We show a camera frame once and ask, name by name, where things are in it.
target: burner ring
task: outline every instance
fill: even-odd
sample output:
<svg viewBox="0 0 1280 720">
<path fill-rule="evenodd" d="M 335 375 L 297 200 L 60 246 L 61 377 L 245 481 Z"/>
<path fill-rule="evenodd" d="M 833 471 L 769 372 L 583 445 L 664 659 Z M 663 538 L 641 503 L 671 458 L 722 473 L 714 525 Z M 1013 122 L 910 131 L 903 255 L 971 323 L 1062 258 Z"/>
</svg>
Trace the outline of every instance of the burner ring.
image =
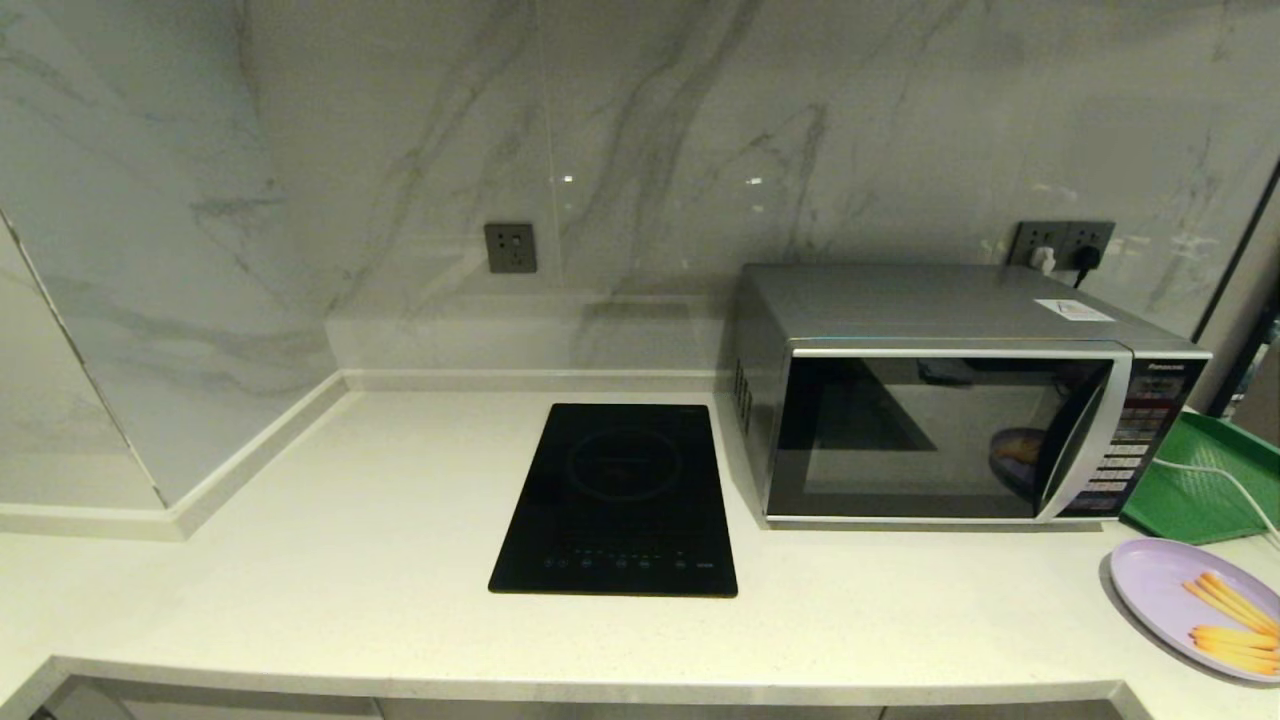
<svg viewBox="0 0 1280 720">
<path fill-rule="evenodd" d="M 639 502 L 662 495 L 684 470 L 671 438 L 644 428 L 591 433 L 568 451 L 568 480 L 604 502 Z"/>
</svg>

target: marble wall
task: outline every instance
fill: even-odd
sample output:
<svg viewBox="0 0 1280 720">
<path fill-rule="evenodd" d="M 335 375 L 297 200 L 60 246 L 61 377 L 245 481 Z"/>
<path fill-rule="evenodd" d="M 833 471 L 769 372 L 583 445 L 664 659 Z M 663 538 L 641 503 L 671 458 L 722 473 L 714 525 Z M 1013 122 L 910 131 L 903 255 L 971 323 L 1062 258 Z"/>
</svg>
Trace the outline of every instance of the marble wall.
<svg viewBox="0 0 1280 720">
<path fill-rule="evenodd" d="M 705 369 L 742 263 L 1000 263 L 1023 218 L 1114 219 L 1085 288 L 1190 334 L 1280 155 L 1261 0 L 248 9 L 353 368 Z"/>
<path fill-rule="evenodd" d="M 160 509 L 0 219 L 0 505 Z"/>
<path fill-rule="evenodd" d="M 169 505 L 337 366 L 239 9 L 0 0 L 0 206 Z"/>
</svg>

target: black plug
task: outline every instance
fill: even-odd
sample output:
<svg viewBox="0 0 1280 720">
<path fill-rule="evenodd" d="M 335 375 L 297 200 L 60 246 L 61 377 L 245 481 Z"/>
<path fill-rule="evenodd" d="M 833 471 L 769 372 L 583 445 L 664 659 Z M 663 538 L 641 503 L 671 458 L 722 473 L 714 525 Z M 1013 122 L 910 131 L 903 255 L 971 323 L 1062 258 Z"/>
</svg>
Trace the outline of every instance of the black plug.
<svg viewBox="0 0 1280 720">
<path fill-rule="evenodd" d="M 1084 282 L 1084 275 L 1102 264 L 1102 252 L 1092 245 L 1085 245 L 1076 250 L 1075 256 L 1071 259 L 1075 261 L 1075 266 L 1080 269 L 1080 273 L 1075 275 L 1075 284 L 1073 287 L 1080 287 L 1080 283 Z"/>
</svg>

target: white cable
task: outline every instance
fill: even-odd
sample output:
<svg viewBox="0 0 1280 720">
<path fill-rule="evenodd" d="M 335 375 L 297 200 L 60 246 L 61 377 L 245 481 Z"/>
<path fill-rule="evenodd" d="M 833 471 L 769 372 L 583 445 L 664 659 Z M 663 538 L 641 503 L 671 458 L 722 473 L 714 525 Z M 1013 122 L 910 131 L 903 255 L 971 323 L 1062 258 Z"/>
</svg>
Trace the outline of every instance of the white cable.
<svg viewBox="0 0 1280 720">
<path fill-rule="evenodd" d="M 1193 473 L 1215 473 L 1217 475 L 1222 475 L 1224 478 L 1231 480 L 1231 484 L 1235 486 L 1235 489 L 1240 491 L 1240 495 L 1244 496 L 1244 500 L 1249 501 L 1249 505 L 1253 507 L 1253 511 L 1258 514 L 1258 518 L 1262 518 L 1262 523 L 1267 527 L 1268 530 L 1271 530 L 1271 534 L 1275 536 L 1277 541 L 1280 541 L 1280 530 L 1277 530 L 1276 527 L 1271 524 L 1271 518 L 1268 518 L 1267 514 L 1262 511 L 1262 507 L 1260 507 L 1258 503 L 1253 500 L 1253 496 L 1249 495 L 1249 491 L 1244 489 L 1244 486 L 1240 484 L 1240 480 L 1233 478 L 1231 474 L 1228 473 L 1226 470 L 1221 470 L 1219 468 L 1204 468 L 1201 465 L 1181 465 L 1179 462 L 1170 462 L 1167 460 L 1161 460 L 1160 457 L 1153 457 L 1151 461 L 1155 462 L 1156 465 L 1164 465 L 1165 468 L 1175 468 L 1178 470 L 1190 470 Z"/>
</svg>

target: electrical outlet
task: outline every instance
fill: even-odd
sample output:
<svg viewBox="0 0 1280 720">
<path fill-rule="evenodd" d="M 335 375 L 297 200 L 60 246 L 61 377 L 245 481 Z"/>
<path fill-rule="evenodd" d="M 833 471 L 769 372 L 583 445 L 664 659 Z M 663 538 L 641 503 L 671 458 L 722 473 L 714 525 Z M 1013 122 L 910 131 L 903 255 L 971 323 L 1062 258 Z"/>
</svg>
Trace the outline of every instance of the electrical outlet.
<svg viewBox="0 0 1280 720">
<path fill-rule="evenodd" d="M 1014 247 L 1009 251 L 1009 264 L 1028 266 L 1037 247 L 1052 247 L 1057 266 L 1062 266 L 1062 242 L 1070 223 L 1032 222 L 1018 223 Z"/>
<path fill-rule="evenodd" d="M 534 252 L 534 225 L 489 223 L 484 227 L 484 242 L 489 250 L 490 273 L 538 272 L 538 254 Z"/>
<path fill-rule="evenodd" d="M 1096 247 L 1098 256 L 1107 250 L 1115 223 L 1097 222 L 1021 222 L 1014 236 L 1014 247 L 1009 251 L 1010 265 L 1030 264 L 1032 252 L 1037 247 L 1052 247 L 1055 270 L 1079 270 L 1076 254 L 1082 247 Z"/>
<path fill-rule="evenodd" d="M 1062 249 L 1056 251 L 1060 254 L 1057 268 L 1060 270 L 1079 270 L 1080 264 L 1076 260 L 1076 254 L 1083 247 L 1096 247 L 1098 250 L 1098 261 L 1101 263 L 1102 256 L 1107 251 L 1107 243 L 1111 242 L 1111 231 L 1115 228 L 1116 224 L 1110 222 L 1080 222 L 1068 224 L 1066 236 L 1062 240 Z"/>
</svg>

